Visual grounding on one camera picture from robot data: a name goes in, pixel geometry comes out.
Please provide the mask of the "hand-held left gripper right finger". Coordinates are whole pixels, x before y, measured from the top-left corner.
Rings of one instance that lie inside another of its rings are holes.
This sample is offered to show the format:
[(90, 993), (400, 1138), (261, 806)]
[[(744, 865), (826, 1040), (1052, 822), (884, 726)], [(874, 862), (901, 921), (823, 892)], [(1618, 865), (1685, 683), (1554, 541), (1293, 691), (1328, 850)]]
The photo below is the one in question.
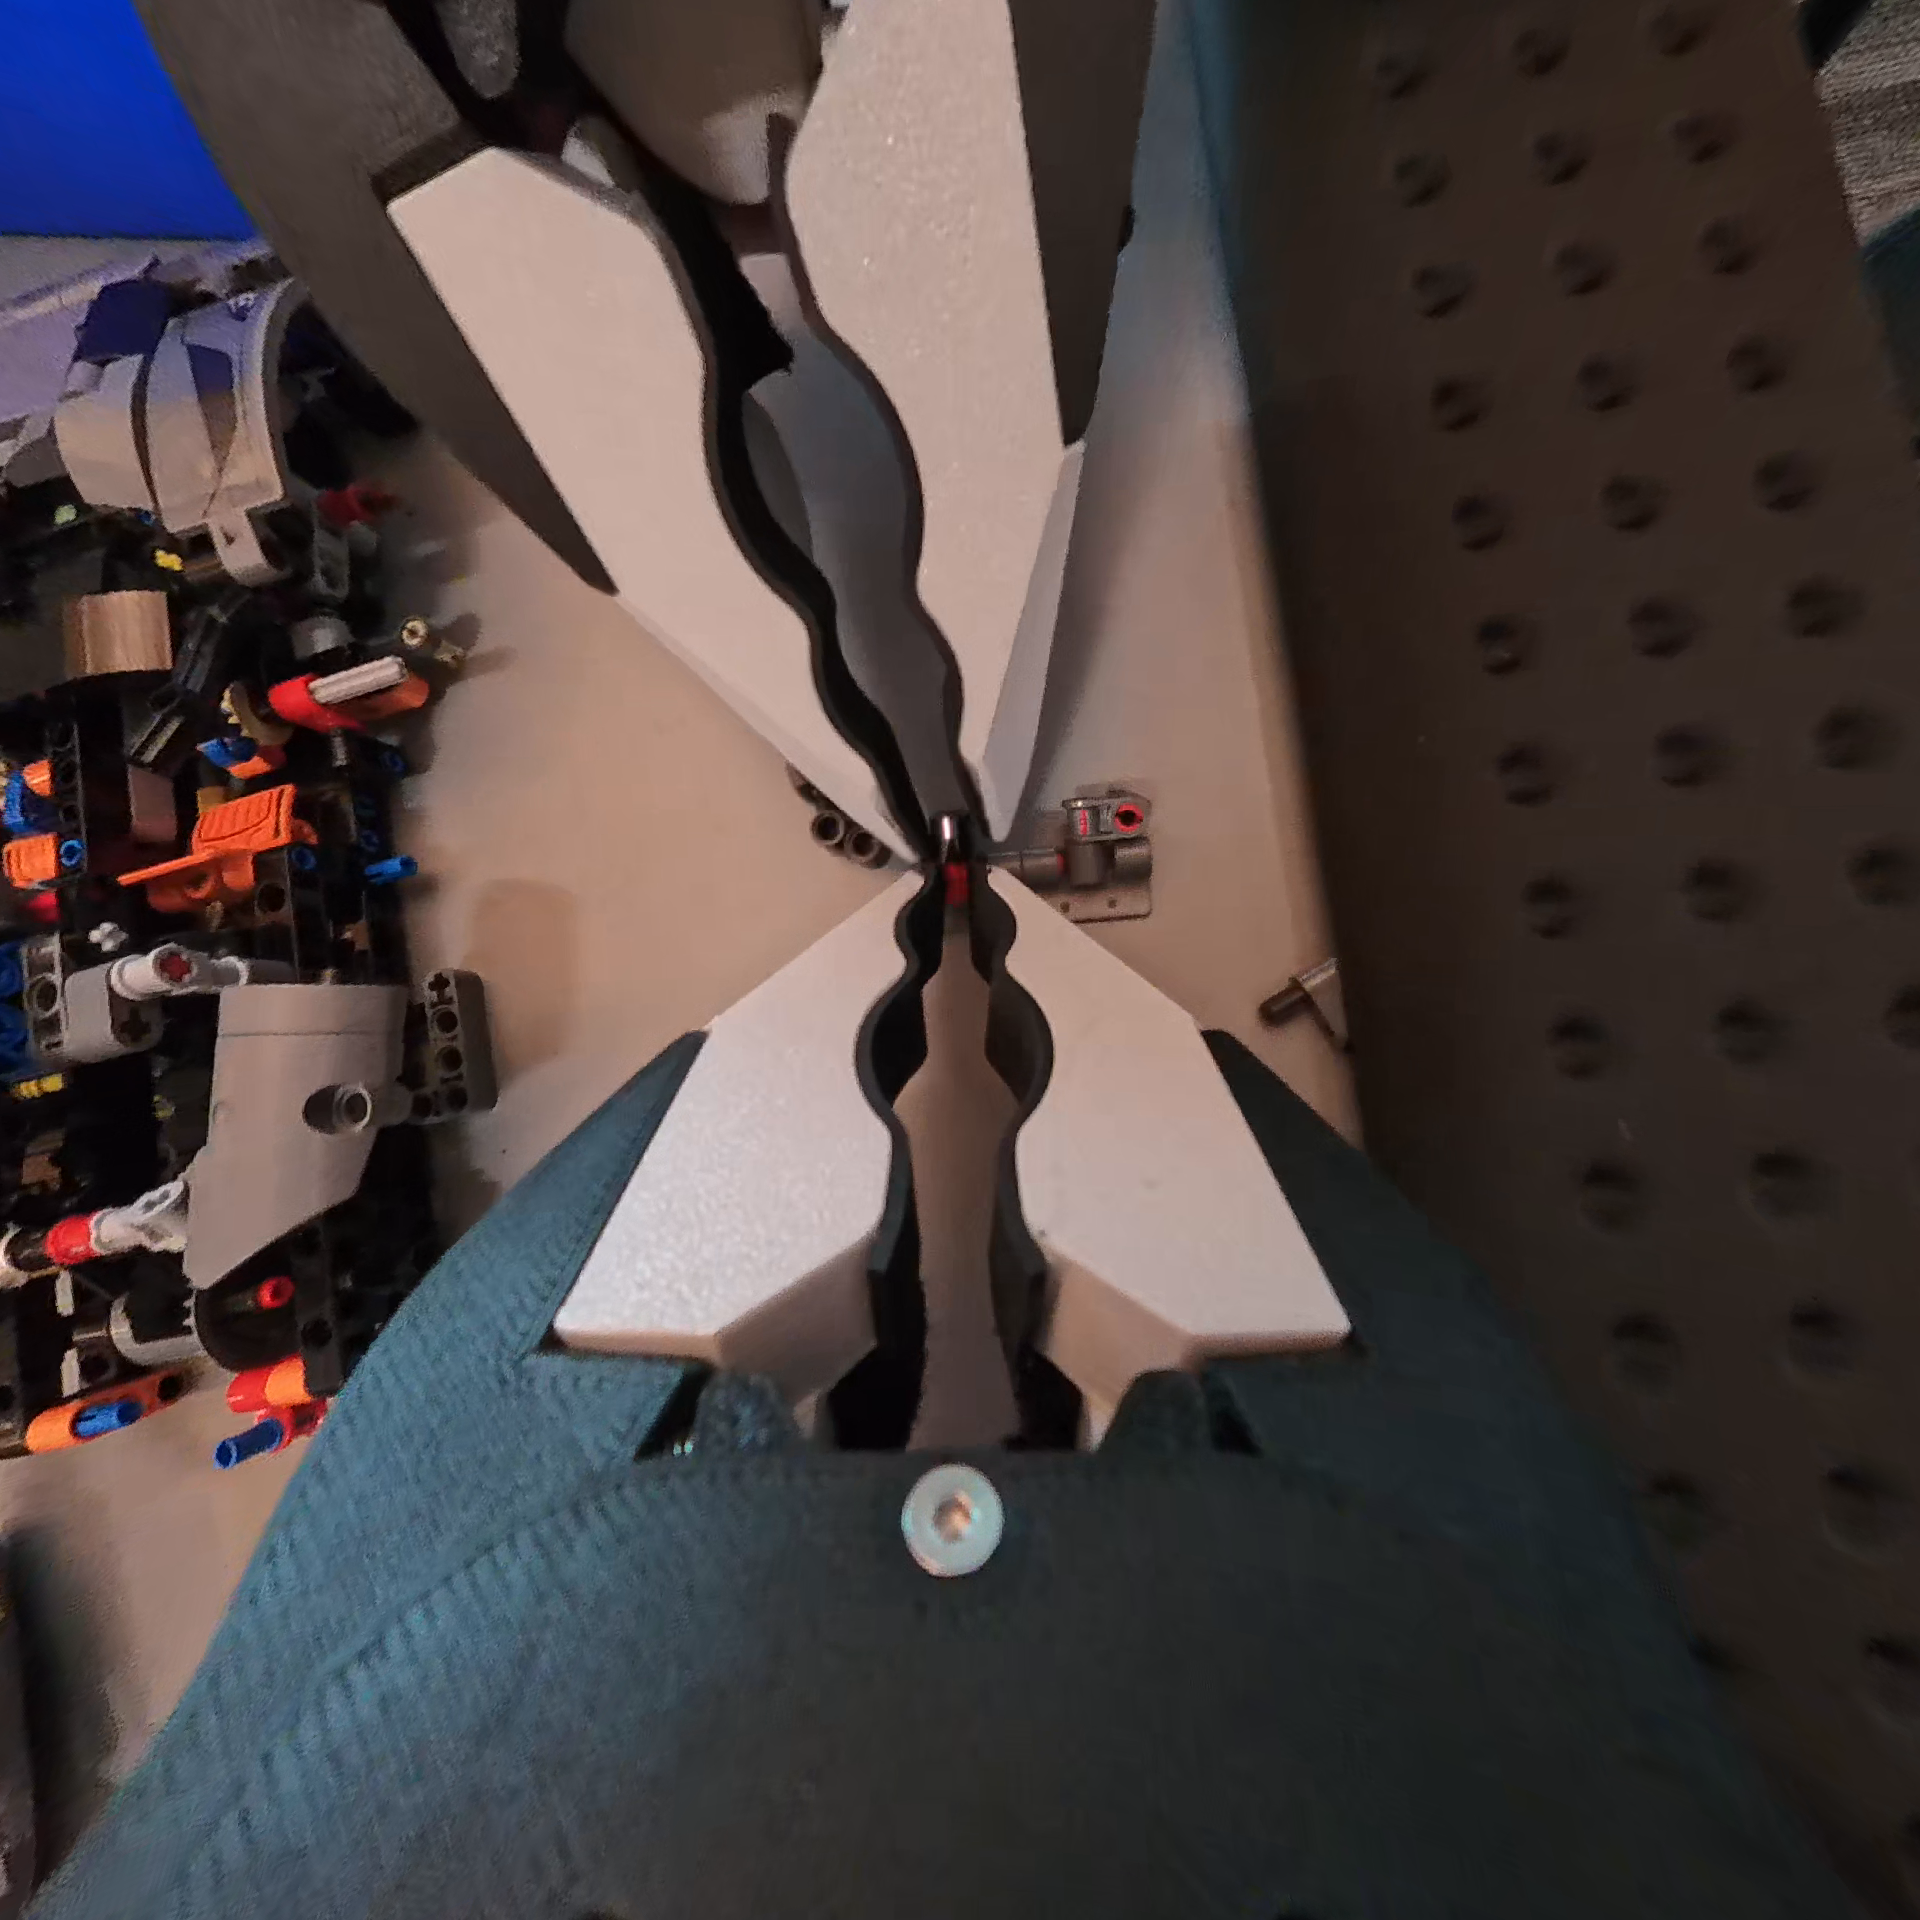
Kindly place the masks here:
[(1154, 1371), (1345, 1341), (1202, 1025), (1003, 870), (973, 875), (973, 966), (1015, 1099), (991, 1240), (1015, 1382), (1122, 1401)]

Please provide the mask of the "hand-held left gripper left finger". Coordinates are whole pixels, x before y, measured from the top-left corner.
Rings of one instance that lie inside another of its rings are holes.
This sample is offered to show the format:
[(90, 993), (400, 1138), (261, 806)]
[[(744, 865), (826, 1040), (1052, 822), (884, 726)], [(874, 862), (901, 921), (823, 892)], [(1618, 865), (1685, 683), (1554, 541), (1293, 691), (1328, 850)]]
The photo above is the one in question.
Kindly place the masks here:
[(912, 1178), (883, 1011), (919, 1011), (945, 883), (904, 875), (714, 1016), (552, 1334), (826, 1399), (874, 1350), (874, 1254)]

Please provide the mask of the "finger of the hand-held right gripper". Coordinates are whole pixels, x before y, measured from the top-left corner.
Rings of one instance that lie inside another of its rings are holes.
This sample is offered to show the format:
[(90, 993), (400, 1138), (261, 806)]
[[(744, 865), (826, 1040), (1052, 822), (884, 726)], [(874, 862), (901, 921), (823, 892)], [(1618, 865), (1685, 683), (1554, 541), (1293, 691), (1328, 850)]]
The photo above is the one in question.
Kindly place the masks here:
[(922, 484), (958, 751), (1009, 835), (1037, 751), (1084, 448), (1061, 430), (1009, 2), (853, 2), (788, 167), (801, 261)]
[(927, 859), (826, 581), (766, 508), (738, 357), (636, 200), (482, 146), (389, 223), (557, 491), (615, 601), (901, 862)]

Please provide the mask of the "grey red lego subassembly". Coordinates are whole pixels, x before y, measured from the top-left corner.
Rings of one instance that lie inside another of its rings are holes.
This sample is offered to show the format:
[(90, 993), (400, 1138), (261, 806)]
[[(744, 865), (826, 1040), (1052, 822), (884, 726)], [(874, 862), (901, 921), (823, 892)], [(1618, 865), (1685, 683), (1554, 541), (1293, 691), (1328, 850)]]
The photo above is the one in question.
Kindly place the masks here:
[(1154, 803), (1103, 788), (1058, 803), (1045, 834), (1006, 865), (1068, 923), (1122, 923), (1154, 913)]

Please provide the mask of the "small tan lego pin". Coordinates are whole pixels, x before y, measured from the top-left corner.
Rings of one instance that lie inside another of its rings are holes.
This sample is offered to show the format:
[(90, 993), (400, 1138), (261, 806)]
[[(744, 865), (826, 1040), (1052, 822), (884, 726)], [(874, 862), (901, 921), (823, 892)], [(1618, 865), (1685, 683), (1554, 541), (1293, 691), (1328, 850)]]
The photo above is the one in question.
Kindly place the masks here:
[(1345, 987), (1340, 972), (1340, 960), (1328, 958), (1324, 964), (1293, 972), (1278, 993), (1262, 1000), (1256, 1023), (1270, 1032), (1280, 1032), (1298, 1023), (1310, 1023), (1333, 1051), (1348, 1055), (1348, 1016), (1345, 1016)]

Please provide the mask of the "partly built lego car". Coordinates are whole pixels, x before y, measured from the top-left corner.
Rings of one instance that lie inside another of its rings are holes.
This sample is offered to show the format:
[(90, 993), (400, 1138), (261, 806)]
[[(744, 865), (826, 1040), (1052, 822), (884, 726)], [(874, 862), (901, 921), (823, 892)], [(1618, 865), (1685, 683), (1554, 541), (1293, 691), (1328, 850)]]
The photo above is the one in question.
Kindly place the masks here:
[(190, 1368), (219, 1468), (284, 1452), (439, 1256), (420, 1135), (496, 1067), (401, 903), (464, 665), (350, 467), (409, 427), (259, 242), (2, 295), (2, 1459)]

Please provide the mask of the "blue plastic bin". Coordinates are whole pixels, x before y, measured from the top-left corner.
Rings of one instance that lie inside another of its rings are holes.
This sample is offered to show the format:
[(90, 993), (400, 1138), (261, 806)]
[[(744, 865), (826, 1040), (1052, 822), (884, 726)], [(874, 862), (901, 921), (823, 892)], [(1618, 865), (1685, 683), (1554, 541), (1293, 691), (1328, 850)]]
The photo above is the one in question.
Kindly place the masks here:
[(2, 235), (255, 235), (131, 2), (2, 2)]

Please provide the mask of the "black dotted edge pad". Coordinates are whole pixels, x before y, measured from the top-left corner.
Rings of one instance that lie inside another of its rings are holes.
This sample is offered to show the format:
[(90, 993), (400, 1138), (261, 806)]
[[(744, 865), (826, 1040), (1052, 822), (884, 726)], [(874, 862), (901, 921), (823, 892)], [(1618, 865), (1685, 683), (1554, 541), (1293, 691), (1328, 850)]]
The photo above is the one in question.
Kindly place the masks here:
[(1918, 474), (1788, 2), (1190, 2), (1362, 1129), (1918, 1916)]

